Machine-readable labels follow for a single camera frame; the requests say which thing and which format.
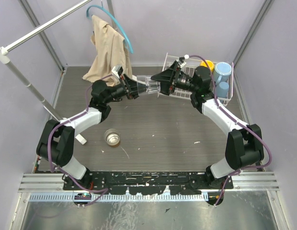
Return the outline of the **clear plastic cup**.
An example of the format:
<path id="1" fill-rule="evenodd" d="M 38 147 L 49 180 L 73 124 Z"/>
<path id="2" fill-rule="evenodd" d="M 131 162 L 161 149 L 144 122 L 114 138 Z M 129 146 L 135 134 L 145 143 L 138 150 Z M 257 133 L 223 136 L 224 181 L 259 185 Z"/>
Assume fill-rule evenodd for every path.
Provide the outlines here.
<path id="1" fill-rule="evenodd" d="M 137 89 L 139 95 L 147 95 L 160 92 L 160 83 L 152 80 L 151 76 L 137 76 Z"/>

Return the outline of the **yellow mug black handle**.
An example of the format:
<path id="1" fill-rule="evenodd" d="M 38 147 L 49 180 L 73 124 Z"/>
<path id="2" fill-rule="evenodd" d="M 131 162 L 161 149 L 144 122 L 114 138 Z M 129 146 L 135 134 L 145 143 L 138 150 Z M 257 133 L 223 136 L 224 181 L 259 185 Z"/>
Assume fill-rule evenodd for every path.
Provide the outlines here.
<path id="1" fill-rule="evenodd" d="M 214 63 L 210 60 L 202 61 L 200 66 L 208 67 L 211 72 L 214 71 Z"/>

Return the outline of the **clear glass amber base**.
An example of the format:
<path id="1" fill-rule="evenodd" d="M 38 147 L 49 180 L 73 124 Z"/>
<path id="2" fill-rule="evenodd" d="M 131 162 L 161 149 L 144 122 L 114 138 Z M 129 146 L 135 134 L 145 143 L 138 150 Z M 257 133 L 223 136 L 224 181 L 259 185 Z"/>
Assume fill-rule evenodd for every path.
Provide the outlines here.
<path id="1" fill-rule="evenodd" d="M 116 129 L 108 129 L 104 133 L 105 142 L 112 148 L 119 146 L 120 144 L 120 133 Z"/>

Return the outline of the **light blue plastic cup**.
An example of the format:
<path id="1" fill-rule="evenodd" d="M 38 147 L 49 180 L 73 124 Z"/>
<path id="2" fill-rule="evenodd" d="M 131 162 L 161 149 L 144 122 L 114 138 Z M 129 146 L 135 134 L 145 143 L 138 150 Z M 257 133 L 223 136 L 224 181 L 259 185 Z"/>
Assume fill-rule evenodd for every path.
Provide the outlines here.
<path id="1" fill-rule="evenodd" d="M 227 93 L 229 91 L 229 84 L 227 82 L 220 82 L 215 89 L 216 97 L 227 98 Z"/>

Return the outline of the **light blue handled mug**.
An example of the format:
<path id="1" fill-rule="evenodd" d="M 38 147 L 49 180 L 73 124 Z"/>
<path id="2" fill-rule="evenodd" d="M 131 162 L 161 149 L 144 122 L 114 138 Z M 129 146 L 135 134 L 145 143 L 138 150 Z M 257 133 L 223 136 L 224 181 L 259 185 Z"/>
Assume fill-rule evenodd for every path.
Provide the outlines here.
<path id="1" fill-rule="evenodd" d="M 232 66 L 226 62 L 219 62 L 214 67 L 214 81 L 218 85 L 221 82 L 226 82 L 232 74 Z"/>

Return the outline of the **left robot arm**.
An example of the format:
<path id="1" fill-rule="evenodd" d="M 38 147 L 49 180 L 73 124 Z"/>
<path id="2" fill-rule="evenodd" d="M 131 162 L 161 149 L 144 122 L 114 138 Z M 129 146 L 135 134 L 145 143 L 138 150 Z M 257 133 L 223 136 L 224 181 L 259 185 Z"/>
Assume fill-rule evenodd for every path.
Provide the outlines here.
<path id="1" fill-rule="evenodd" d="M 92 84 L 91 90 L 92 98 L 84 111 L 60 121 L 51 119 L 46 122 L 36 148 L 37 155 L 49 162 L 51 170 L 61 168 L 74 178 L 73 183 L 80 190 L 90 186 L 91 178 L 89 170 L 73 155 L 75 137 L 106 120 L 111 111 L 109 103 L 122 97 L 136 99 L 146 93 L 147 85 L 143 80 L 134 81 L 122 75 L 118 85 L 108 86 L 100 79 Z"/>

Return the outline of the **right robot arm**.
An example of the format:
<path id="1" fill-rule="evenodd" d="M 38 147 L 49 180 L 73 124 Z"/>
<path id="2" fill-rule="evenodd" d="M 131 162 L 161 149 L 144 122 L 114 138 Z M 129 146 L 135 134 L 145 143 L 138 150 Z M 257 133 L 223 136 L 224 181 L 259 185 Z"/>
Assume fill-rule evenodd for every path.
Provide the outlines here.
<path id="1" fill-rule="evenodd" d="M 248 125 L 238 121 L 211 91 L 211 71 L 208 67 L 198 66 L 193 76 L 184 73 L 178 60 L 151 77 L 160 84 L 160 92 L 172 94 L 175 89 L 191 92 L 192 106 L 201 114 L 210 118 L 227 136 L 225 156 L 219 162 L 210 165 L 205 171 L 205 183 L 215 189 L 222 183 L 222 177 L 238 172 L 248 166 L 254 166 L 264 158 L 261 143 L 261 129 L 258 125 Z"/>

